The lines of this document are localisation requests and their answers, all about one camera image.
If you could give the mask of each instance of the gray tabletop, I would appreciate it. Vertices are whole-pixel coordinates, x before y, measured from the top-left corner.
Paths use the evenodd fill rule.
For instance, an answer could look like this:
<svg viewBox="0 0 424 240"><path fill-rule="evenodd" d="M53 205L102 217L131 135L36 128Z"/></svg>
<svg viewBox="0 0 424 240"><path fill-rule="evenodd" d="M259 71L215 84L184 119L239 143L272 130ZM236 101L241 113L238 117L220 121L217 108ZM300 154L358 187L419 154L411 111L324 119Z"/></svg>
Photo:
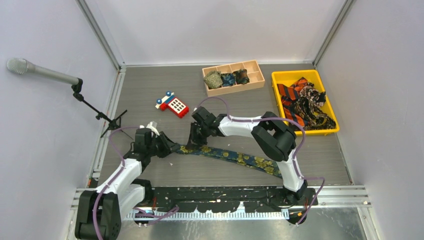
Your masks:
<svg viewBox="0 0 424 240"><path fill-rule="evenodd" d="M194 107L207 97L202 81L202 68L205 66L161 66L130 67L126 70L120 94L117 113L128 110L123 118L123 126L146 125L150 121L158 123L158 130L164 131L174 142L187 143L190 114ZM271 73L275 71L312 69L311 64L266 64L260 65L266 83L263 88L221 95L230 106L230 112L238 117L256 117L266 111L278 115L276 98L272 89ZM182 119L169 110L155 108L156 99L166 91L190 108ZM218 100L209 100L204 107L215 115L225 113L225 105ZM131 136L135 130L127 131ZM130 148L131 139L122 133L113 137L114 143L125 153ZM266 158L254 139L248 137L210 137L208 145L215 148L241 152ZM336 135L308 136L304 147L298 153L300 169L305 176L326 178L328 185L349 185L349 177L344 165ZM108 146L100 183L104 182L119 165L120 160ZM172 154L166 158L153 157L150 165L139 177L147 179L156 187L170 186L263 186L282 185L282 180L272 175L225 162L194 155ZM319 181L309 185L319 185Z"/></svg>

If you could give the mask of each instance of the wooden tray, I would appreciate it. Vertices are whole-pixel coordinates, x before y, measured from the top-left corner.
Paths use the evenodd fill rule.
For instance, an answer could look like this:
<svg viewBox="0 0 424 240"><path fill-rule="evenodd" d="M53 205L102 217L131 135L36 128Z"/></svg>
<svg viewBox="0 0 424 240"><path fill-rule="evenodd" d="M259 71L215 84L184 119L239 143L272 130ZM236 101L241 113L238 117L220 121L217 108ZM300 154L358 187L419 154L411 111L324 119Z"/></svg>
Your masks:
<svg viewBox="0 0 424 240"><path fill-rule="evenodd" d="M234 71L240 70L240 69L246 69L247 70L247 76L250 79L249 83L246 84L235 84L232 86L224 86L216 89L209 89L209 87L204 84L206 88L206 93L208 97L212 96L218 96L223 94L230 94L250 89L258 89L262 88L265 85L265 78L262 75L261 69L259 68L258 62L256 60L251 61L242 61L242 62L236 62L226 65L220 65L220 66L212 66L212 67L206 67L203 68L203 77L205 77L206 74L208 74L210 71L220 71L222 74L225 73L232 73Z"/></svg>

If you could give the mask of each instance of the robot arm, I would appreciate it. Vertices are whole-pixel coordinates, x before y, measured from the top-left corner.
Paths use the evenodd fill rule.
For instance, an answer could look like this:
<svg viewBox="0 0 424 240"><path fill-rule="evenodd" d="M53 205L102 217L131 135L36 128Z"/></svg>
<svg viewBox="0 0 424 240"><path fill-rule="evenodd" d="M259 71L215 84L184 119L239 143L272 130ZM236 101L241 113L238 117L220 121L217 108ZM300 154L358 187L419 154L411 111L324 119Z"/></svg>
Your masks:
<svg viewBox="0 0 424 240"><path fill-rule="evenodd" d="M297 160L293 157L296 147L295 133L280 120L259 121L263 118L277 117L274 113L266 112L263 116L252 118L231 117L230 120L226 114L215 117L204 107L199 107L193 112L192 117L195 122L190 126L187 148L206 145L207 137L210 136L254 138L263 152L277 162L283 178L286 199L295 204L302 198L308 183L296 169ZM105 183L94 190L85 190L79 197L75 223L76 238L97 239L93 208L99 193L107 186L100 198L96 214L97 223L104 240L117 239L125 215L138 203L148 203L153 199L150 181L137 177L149 165L151 157L164 158L178 148L178 144L172 142L162 131L156 130L155 122L149 123L147 127L140 126L135 133L131 150L124 156L124 164L121 163Z"/></svg>
<svg viewBox="0 0 424 240"><path fill-rule="evenodd" d="M191 124L188 148L197 148L207 144L209 136L242 136L254 138L263 152L276 161L283 185L287 191L287 199L293 204L303 196L308 183L297 169L297 159L293 157L296 147L296 134L280 120L265 120L263 118L277 117L272 112L266 112L257 117L234 117L226 114L215 117L204 107L196 109L192 117L196 122Z"/></svg>
<svg viewBox="0 0 424 240"><path fill-rule="evenodd" d="M151 157L164 158L178 148L178 144L172 142L162 131L156 130L155 122L150 122L147 127L140 126L136 130L133 146L124 155L124 162L102 185L94 190L85 190L79 197L76 238L98 239L93 223L93 206L99 193L107 186L100 198L97 223L104 240L117 239L125 215L138 203L148 203L153 199L150 181L137 177L149 165Z"/></svg>

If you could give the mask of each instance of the toy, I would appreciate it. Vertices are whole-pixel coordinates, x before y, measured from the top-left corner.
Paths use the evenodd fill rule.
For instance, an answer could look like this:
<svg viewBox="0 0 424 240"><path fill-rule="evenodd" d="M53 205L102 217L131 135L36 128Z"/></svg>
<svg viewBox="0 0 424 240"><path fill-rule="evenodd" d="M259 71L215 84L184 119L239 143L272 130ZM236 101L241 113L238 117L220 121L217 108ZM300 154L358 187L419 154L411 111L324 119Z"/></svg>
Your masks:
<svg viewBox="0 0 424 240"><path fill-rule="evenodd" d="M189 107L175 97L173 92L167 91L162 99L156 100L156 108L164 111L169 108L180 119L189 112Z"/></svg>

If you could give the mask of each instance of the yellow plastic bin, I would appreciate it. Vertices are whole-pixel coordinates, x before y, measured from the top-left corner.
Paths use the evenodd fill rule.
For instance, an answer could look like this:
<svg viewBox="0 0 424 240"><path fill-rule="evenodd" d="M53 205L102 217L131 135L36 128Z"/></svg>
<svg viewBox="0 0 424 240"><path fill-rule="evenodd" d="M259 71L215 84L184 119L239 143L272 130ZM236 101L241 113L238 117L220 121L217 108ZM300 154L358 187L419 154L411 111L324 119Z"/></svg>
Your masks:
<svg viewBox="0 0 424 240"><path fill-rule="evenodd" d="M275 99L277 101L279 114L282 118L285 118L283 104L281 103L281 95L278 91L277 84L284 84L287 87L290 87L297 80L304 77L309 82L315 84L315 88L324 92L323 82L321 81L320 75L316 70L299 70L299 71L275 71L272 73L272 87L274 88ZM327 135L336 133L340 130L339 123L337 122L336 116L334 115L333 108L331 107L330 100L328 96L325 96L325 104L321 107L321 110L328 114L335 121L334 129L323 129L323 130L307 130L305 131L306 135ZM296 131L297 136L301 136L301 131Z"/></svg>

